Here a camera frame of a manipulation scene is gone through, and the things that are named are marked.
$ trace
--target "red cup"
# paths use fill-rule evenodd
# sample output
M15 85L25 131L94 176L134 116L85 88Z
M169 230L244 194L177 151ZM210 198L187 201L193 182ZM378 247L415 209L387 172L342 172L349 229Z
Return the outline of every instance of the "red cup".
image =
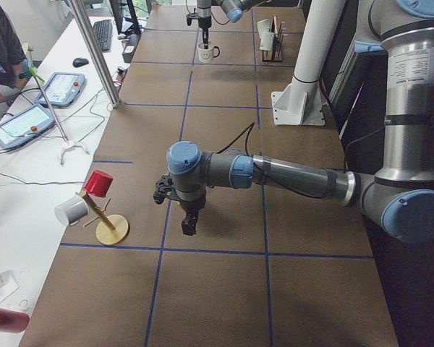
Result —
M112 181L113 176L108 175L106 172L94 170L84 189L88 194L95 195L96 197L105 197Z
M29 319L29 316L25 313L0 309L0 331L21 333L27 328Z

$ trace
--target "keyboard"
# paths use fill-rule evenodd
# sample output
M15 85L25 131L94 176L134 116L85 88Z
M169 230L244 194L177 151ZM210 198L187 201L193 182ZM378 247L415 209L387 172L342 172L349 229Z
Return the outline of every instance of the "keyboard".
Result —
M113 33L113 25L111 20L100 20L93 23L93 32L98 40L102 52L107 52L111 49L111 36Z

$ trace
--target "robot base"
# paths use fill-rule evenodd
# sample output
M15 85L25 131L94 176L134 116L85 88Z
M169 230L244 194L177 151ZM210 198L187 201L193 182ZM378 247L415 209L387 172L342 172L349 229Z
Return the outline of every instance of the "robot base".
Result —
M297 110L289 110L290 95L291 84L283 92L272 92L273 121L275 125L325 125L318 89L315 91L313 100L308 100L307 93L304 93Z

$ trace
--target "white cup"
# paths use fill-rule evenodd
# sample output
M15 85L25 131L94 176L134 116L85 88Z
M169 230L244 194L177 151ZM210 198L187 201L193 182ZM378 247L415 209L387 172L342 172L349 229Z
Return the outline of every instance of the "white cup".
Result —
M274 38L275 38L275 33L272 32L262 33L260 37L260 50L271 51L273 47Z
M270 20L268 18L266 20L260 20L258 22L259 38L262 38L262 33L266 33L268 31L270 31Z
M65 226L77 222L88 214L87 203L79 195L55 207L55 215L59 222Z
M204 43L199 42L197 45L197 57L202 63L211 63L214 58L220 56L220 48L213 45L210 41L208 42L208 47L204 48Z

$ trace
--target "wall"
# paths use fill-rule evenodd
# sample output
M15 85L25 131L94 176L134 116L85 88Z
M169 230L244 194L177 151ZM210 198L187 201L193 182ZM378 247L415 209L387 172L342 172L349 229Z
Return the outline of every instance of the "wall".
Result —
M43 60L66 28L67 7L52 0L0 0L22 43L34 48L34 60Z

